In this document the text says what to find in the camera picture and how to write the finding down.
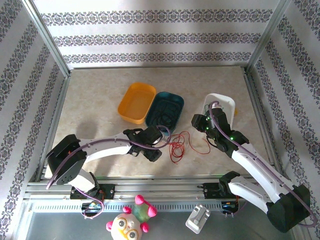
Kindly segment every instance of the wall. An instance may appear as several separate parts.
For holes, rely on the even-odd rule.
[[[0,240],[10,239],[64,76],[19,0],[0,0]]]
[[[293,0],[252,73],[283,171],[320,220],[320,2]],[[320,239],[320,223],[309,229]]]
[[[279,0],[35,0],[70,68],[248,62]]]

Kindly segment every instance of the white plastic container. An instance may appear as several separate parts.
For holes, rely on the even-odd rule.
[[[198,203],[193,209],[191,215],[185,222],[185,225],[196,234],[199,234],[210,216],[210,210]]]
[[[230,128],[232,129],[232,124],[234,122],[235,110],[236,110],[235,101],[229,96],[225,96],[217,93],[210,93],[205,97],[205,100],[204,100],[204,104],[202,108],[203,115],[206,114],[206,112],[209,109],[210,103],[212,103],[213,101],[219,101],[219,105],[221,105],[221,108],[226,115],[226,119],[230,124]]]

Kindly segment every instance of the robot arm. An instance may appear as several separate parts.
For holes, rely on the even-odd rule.
[[[141,146],[131,144],[130,141],[144,146],[152,146],[163,137],[156,126],[150,126],[145,130],[127,129],[122,133],[104,139],[77,139],[74,134],[66,136],[59,142],[46,156],[49,170],[55,172],[61,162],[74,150],[85,147],[77,151],[58,170],[54,178],[57,185],[70,184],[73,187],[95,196],[99,190],[99,184],[91,172],[82,169],[85,163],[111,156],[131,154],[134,157],[140,152],[151,162],[155,162],[162,155],[158,149],[146,149]]]
[[[303,184],[295,186],[279,174],[257,153],[241,132],[231,130],[226,114],[220,107],[214,107],[211,111],[214,121],[208,110],[206,115],[195,114],[192,126],[199,132],[206,133],[207,138],[214,141],[214,147],[243,166],[260,185],[254,185],[239,173],[231,171],[219,180],[221,192],[234,194],[251,202],[264,211],[273,226],[283,233],[307,218],[309,211],[293,194],[310,207],[310,191]]]

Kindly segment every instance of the toy figure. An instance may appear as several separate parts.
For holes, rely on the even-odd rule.
[[[149,231],[146,222],[157,215],[157,209],[141,195],[135,197],[133,210],[125,206],[123,212],[106,224],[106,229],[111,232],[114,240],[140,240],[142,232]]]

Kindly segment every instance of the beige marble surface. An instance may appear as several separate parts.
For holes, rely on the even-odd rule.
[[[207,94],[233,98],[238,112],[233,129],[242,132],[267,159],[242,71],[237,66],[74,70],[53,145],[68,134],[94,139],[113,136],[125,129],[145,128],[144,124],[122,120],[117,113],[122,97],[134,82],[153,85],[157,93],[167,91],[183,97],[184,107],[175,133],[189,131],[192,145],[200,152],[207,152],[208,145],[202,140],[204,134],[192,128],[193,115],[201,113]],[[126,154],[94,160],[83,168],[96,176],[223,175],[232,170],[247,173],[213,147],[210,154],[200,155],[189,146],[178,165],[171,162],[165,147],[156,162],[149,162],[142,154],[138,157]]]

